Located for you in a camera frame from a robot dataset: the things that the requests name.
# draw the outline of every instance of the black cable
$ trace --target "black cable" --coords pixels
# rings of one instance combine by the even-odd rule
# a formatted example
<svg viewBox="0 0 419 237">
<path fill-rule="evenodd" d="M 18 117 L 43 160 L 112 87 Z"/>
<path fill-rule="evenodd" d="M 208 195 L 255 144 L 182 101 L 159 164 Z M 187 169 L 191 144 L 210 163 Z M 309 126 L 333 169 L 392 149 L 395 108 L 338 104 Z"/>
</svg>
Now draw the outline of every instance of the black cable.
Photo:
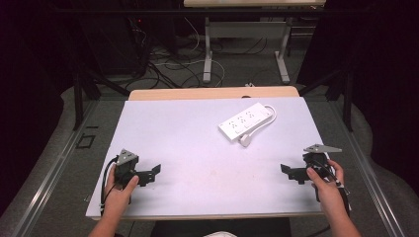
<svg viewBox="0 0 419 237">
<path fill-rule="evenodd" d="M 172 85 L 174 88 L 182 88 L 181 86 L 179 86 L 178 84 L 176 84 L 175 82 L 173 82 L 168 76 L 164 75 L 152 62 L 149 63 L 151 69 L 159 74 L 162 79 L 164 79 L 165 81 L 168 82 L 168 84 Z"/>
<path fill-rule="evenodd" d="M 252 50 L 253 48 L 255 48 L 256 45 L 258 45 L 259 42 L 262 39 L 263 38 L 260 38 L 255 44 L 253 44 L 253 46 L 251 46 L 249 49 L 247 49 L 244 52 L 221 52 L 221 51 L 213 50 L 212 48 L 211 48 L 211 50 L 214 52 L 214 54 L 220 54 L 220 55 L 245 55 L 245 54 L 252 54 L 252 55 L 254 55 L 254 54 L 258 54 L 259 52 L 262 52 L 266 48 L 266 45 L 268 44 L 268 39 L 265 39 L 265 43 L 264 43 L 263 47 L 261 49 L 259 49 L 259 51 L 249 52 L 250 50 Z"/>
<path fill-rule="evenodd" d="M 176 87 L 172 84 L 172 81 L 170 79 L 167 80 L 166 78 L 163 77 L 163 74 L 160 72 L 160 70 L 157 69 L 157 67 L 152 62 L 149 62 L 149 66 L 150 66 L 150 70 L 153 71 L 156 74 L 157 80 L 159 82 L 163 82 L 164 84 L 166 84 L 166 86 L 168 88 L 175 88 Z"/>
<path fill-rule="evenodd" d="M 213 76 L 216 76 L 220 81 L 221 81 L 221 77 L 218 75 L 218 74 L 216 74 L 216 73 L 214 73 L 214 72 L 200 72 L 200 73 L 197 73 L 196 75 L 198 76 L 198 75 L 201 75 L 201 74 L 205 74 L 205 73 L 209 73 L 210 75 L 213 75 Z M 189 80 L 191 80 L 191 79 L 193 79 L 193 78 L 195 78 L 195 76 L 191 76 L 191 77 L 189 77 L 188 79 L 186 79 L 183 83 L 182 83 L 182 87 L 185 87 L 185 84 L 189 81 Z M 197 86 L 188 86 L 188 88 L 201 88 L 201 87 L 207 87 L 207 86 L 203 86 L 202 84 L 201 84 L 201 80 L 200 79 L 198 79 L 197 78 L 197 80 L 198 80 L 198 85 Z"/>
<path fill-rule="evenodd" d="M 198 81 L 198 85 L 197 85 L 197 86 L 189 86 L 189 88 L 193 88 L 193 87 L 200 88 L 200 87 L 201 87 L 201 80 L 200 80 L 200 78 L 198 78 L 198 74 L 195 74 L 195 73 L 194 73 L 194 76 L 190 76 L 190 77 L 189 77 L 189 78 L 187 78 L 184 82 L 182 82 L 182 84 L 181 84 L 182 88 L 184 88 L 184 87 L 185 87 L 185 84 L 186 84 L 189 80 L 191 80 L 192 78 L 196 78 L 196 79 L 197 79 L 197 81 Z"/>
<path fill-rule="evenodd" d="M 105 198 L 104 198 L 104 203 L 105 203 L 106 199 L 108 198 L 108 195 L 111 193 L 111 190 L 112 190 L 112 189 L 113 189 L 116 185 L 117 185 L 117 183 L 114 183 L 114 184 L 112 185 L 112 187 L 108 190 L 108 192 L 106 193 Z"/>
<path fill-rule="evenodd" d="M 248 84 L 250 84 L 250 83 L 255 84 L 254 81 L 255 81 L 256 77 L 259 76 L 260 74 L 264 73 L 264 72 L 271 72 L 272 74 L 274 74 L 277 77 L 280 76 L 278 73 L 275 73 L 272 69 L 263 69 L 263 70 L 260 70 L 260 71 L 256 72 L 255 74 L 253 74 L 253 76 L 251 76 L 247 80 L 247 83 Z"/>
<path fill-rule="evenodd" d="M 175 61 L 177 64 L 179 64 L 180 66 L 182 66 L 183 67 L 183 69 L 187 69 L 188 71 L 190 71 L 191 73 L 192 73 L 192 75 L 195 77 L 195 78 L 197 78 L 197 80 L 198 81 L 200 81 L 200 79 L 198 78 L 198 75 L 197 74 L 195 74 L 191 69 L 189 69 L 189 65 L 188 66 L 185 66 L 183 63 L 181 63 L 181 62 L 179 62 L 178 60 L 175 60 L 175 59 L 173 59 L 173 58 L 169 58 L 168 60 L 173 60 L 173 61 Z"/>
<path fill-rule="evenodd" d="M 107 193 L 107 195 L 104 197 L 104 191 L 105 191 L 105 185 L 106 185 L 106 178 L 108 177 L 108 170 L 109 170 L 109 167 L 111 166 L 111 164 L 112 163 L 116 163 L 117 161 L 118 161 L 118 155 L 114 158 L 114 159 L 112 159 L 109 163 L 108 163 L 108 165 L 106 166 L 106 168 L 105 168 L 105 171 L 104 171 L 104 175 L 103 175 L 103 177 L 102 177 L 102 190 L 101 190 L 101 216 L 103 215 L 103 213 L 104 213 L 104 209 L 105 209 L 105 200 L 106 200 L 106 197 L 108 196 L 108 194 L 109 193 Z"/>
<path fill-rule="evenodd" d="M 131 76 L 131 78 L 127 78 L 127 79 L 123 79 L 123 80 L 112 80 L 112 82 L 114 84 L 117 84 L 117 85 L 122 85 L 122 84 L 126 84 L 126 83 L 133 83 L 140 78 L 141 78 L 141 76 L 139 74 L 136 74 L 136 75 Z M 97 81 L 97 80 L 95 80 L 95 84 L 105 85 L 104 83 L 102 83 L 100 81 Z"/>
<path fill-rule="evenodd" d="M 132 222 L 131 228 L 129 229 L 128 237 L 130 236 L 130 233 L 132 231 L 133 225 L 135 224 L 135 221 Z"/>
<path fill-rule="evenodd" d="M 148 88 L 148 89 L 154 89 L 157 85 L 158 85 L 158 83 L 159 83 L 159 81 L 160 81 L 160 78 L 157 76 L 157 78 L 153 78 L 153 77 L 143 77 L 143 78 L 139 78 L 139 79 L 136 79 L 136 80 L 134 80 L 134 81 L 131 81 L 131 82 L 129 82 L 129 83 L 127 83 L 126 85 L 125 85 L 125 88 L 127 89 L 128 88 L 128 86 L 130 86 L 130 85 L 132 85 L 133 83 L 135 83 L 135 82 L 138 82 L 138 81 L 145 81 L 145 80 L 154 80 L 154 81 L 156 81 L 155 83 L 154 83 L 154 85 L 152 85 L 150 88 Z"/>
<path fill-rule="evenodd" d="M 348 214 L 349 217 L 351 217 L 350 214 L 350 209 L 349 209 L 349 201 L 348 201 L 348 195 L 346 194 L 346 190 L 344 188 L 344 186 L 342 185 L 342 183 L 338 180 L 338 178 L 326 167 L 324 167 L 320 162 L 313 160 L 315 163 L 317 163 L 317 165 L 319 165 L 321 168 L 325 169 L 327 171 L 327 173 L 329 173 L 329 175 L 332 177 L 333 180 L 335 180 L 336 183 L 336 187 L 339 191 L 339 194 L 342 198 L 342 201 L 344 203 L 345 206 L 345 210 L 346 213 Z"/>
</svg>

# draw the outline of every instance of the fingers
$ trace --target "fingers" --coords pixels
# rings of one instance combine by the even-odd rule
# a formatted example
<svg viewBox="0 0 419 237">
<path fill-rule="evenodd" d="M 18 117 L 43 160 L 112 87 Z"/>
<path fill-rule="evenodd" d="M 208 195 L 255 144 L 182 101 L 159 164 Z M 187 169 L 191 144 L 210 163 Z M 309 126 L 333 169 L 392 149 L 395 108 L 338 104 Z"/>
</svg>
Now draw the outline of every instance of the fingers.
<svg viewBox="0 0 419 237">
<path fill-rule="evenodd" d="M 343 184 L 344 183 L 344 171 L 342 166 L 340 166 L 337 162 L 333 160 L 328 160 L 329 165 L 335 169 L 336 172 L 336 178 Z"/>
<path fill-rule="evenodd" d="M 134 176 L 132 179 L 130 179 L 129 183 L 126 185 L 126 188 L 124 189 L 125 193 L 128 193 L 129 195 L 132 194 L 135 187 L 138 185 L 139 177 Z"/>
<path fill-rule="evenodd" d="M 318 176 L 318 174 L 311 168 L 307 168 L 307 175 L 310 178 L 310 180 L 319 188 L 322 189 L 326 183 L 323 179 Z"/>
<path fill-rule="evenodd" d="M 108 175 L 108 181 L 106 182 L 106 190 L 108 191 L 115 183 L 115 167 L 116 165 L 113 164 L 111 167 L 111 171 Z"/>
</svg>

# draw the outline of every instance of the desk leg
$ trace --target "desk leg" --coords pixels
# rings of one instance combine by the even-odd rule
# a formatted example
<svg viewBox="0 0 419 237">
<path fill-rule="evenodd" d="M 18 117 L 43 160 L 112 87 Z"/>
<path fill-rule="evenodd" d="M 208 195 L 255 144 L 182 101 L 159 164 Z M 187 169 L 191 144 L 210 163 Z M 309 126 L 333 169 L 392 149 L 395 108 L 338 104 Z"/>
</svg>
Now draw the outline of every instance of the desk leg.
<svg viewBox="0 0 419 237">
<path fill-rule="evenodd" d="M 284 63 L 284 54 L 287 50 L 287 42 L 290 37 L 291 26 L 293 25 L 293 18 L 287 18 L 287 25 L 284 30 L 284 36 L 281 41 L 280 51 L 275 52 L 275 57 L 277 58 L 278 68 L 280 69 L 281 80 L 284 84 L 290 84 L 290 77 Z"/>
<path fill-rule="evenodd" d="M 210 82 L 210 68 L 212 64 L 212 52 L 210 50 L 210 19 L 206 18 L 206 62 L 204 65 L 203 82 Z"/>
</svg>

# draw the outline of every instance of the power strip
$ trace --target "power strip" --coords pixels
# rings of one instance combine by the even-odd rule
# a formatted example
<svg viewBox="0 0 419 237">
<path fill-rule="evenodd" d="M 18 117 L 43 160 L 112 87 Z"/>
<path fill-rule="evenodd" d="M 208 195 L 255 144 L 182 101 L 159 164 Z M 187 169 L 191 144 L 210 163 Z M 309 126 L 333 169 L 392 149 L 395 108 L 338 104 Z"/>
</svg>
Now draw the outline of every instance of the power strip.
<svg viewBox="0 0 419 237">
<path fill-rule="evenodd" d="M 272 115 L 272 112 L 260 103 L 256 103 L 236 116 L 221 123 L 218 128 L 230 141 L 233 141 L 243 134 L 248 134 L 253 129 L 261 126 L 266 120 L 271 118 Z"/>
</svg>

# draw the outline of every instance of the white table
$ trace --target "white table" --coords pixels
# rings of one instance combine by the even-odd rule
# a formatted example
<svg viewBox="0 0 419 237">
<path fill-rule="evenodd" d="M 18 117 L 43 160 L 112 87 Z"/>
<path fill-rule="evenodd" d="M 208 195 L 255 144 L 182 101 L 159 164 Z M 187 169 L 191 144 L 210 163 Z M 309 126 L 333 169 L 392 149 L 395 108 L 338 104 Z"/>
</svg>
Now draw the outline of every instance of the white table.
<svg viewBox="0 0 419 237">
<path fill-rule="evenodd" d="M 213 8 L 213 7 L 298 7 L 321 6 L 326 0 L 185 0 L 186 7 Z M 279 51 L 275 57 L 280 70 L 283 83 L 288 85 L 290 77 L 284 63 L 284 54 L 290 36 L 292 18 L 285 22 L 211 22 L 206 18 L 206 61 L 204 66 L 205 83 L 210 82 L 212 51 L 211 38 L 269 38 L 280 39 Z"/>
<path fill-rule="evenodd" d="M 252 94 L 252 89 L 243 91 Z M 277 119 L 258 130 L 247 148 L 228 141 L 217 125 L 257 102 L 274 107 Z M 281 172 L 281 164 L 303 167 L 302 149 L 314 143 L 322 141 L 300 97 L 127 101 L 104 168 L 123 148 L 139 156 L 137 171 L 161 164 L 155 183 L 134 190 L 124 214 L 127 219 L 319 214 L 309 182 L 298 185 Z M 86 212 L 94 219 L 100 218 L 101 181 L 102 176 Z"/>
</svg>

